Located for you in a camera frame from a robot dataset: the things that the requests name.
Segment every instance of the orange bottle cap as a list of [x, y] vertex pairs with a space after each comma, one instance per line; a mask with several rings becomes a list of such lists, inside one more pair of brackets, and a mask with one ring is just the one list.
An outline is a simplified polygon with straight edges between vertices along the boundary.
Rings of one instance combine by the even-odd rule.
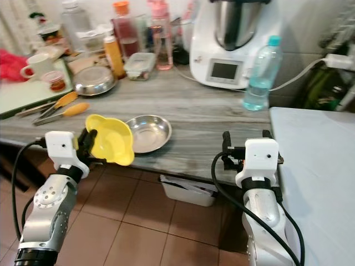
[[118, 15], [124, 16], [128, 14], [128, 1], [120, 1], [113, 3], [113, 7]]

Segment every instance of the stainless steel mixing bowl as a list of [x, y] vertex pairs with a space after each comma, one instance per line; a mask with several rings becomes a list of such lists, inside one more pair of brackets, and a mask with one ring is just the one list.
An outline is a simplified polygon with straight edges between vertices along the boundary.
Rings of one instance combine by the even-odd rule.
[[94, 96], [112, 89], [116, 80], [104, 66], [90, 66], [74, 76], [74, 90], [78, 95]]
[[171, 136], [170, 123], [157, 115], [141, 115], [126, 122], [133, 134], [136, 154], [155, 151], [163, 147]]

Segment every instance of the cup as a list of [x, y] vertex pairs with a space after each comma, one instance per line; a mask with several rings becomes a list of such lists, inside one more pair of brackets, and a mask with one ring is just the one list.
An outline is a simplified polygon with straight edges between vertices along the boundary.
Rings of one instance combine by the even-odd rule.
[[[43, 74], [55, 70], [48, 54], [36, 54], [28, 58], [26, 62], [28, 65], [21, 69], [20, 74], [27, 79], [39, 79]], [[31, 69], [34, 74], [27, 75], [25, 73], [26, 69]]]

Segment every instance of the bottle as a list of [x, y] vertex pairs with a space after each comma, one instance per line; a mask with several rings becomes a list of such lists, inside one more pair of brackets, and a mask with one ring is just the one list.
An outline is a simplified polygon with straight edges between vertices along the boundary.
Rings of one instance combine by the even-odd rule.
[[91, 30], [90, 19], [86, 11], [79, 7], [77, 0], [66, 0], [62, 2], [62, 5], [64, 7], [62, 21], [72, 49], [76, 52], [83, 52], [83, 44], [77, 37], [76, 32]]
[[173, 45], [168, 4], [164, 0], [150, 1], [156, 68], [168, 70], [173, 67]]
[[116, 38], [109, 33], [104, 38], [104, 48], [107, 60], [114, 75], [118, 79], [122, 79], [126, 76], [123, 68], [122, 56]]
[[269, 90], [282, 60], [280, 41], [281, 37], [270, 36], [268, 45], [257, 53], [243, 102], [243, 106], [248, 110], [261, 110], [268, 104]]
[[138, 35], [134, 20], [129, 14], [128, 1], [120, 1], [113, 4], [117, 13], [116, 17], [112, 19], [114, 32], [119, 39], [123, 59], [128, 58], [138, 52]]

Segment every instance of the white table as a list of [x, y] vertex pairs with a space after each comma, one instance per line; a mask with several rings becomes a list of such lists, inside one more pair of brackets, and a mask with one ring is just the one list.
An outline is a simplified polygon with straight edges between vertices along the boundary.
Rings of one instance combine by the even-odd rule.
[[[305, 266], [355, 265], [355, 114], [271, 108], [285, 207], [306, 245]], [[291, 248], [297, 234], [286, 229]]]

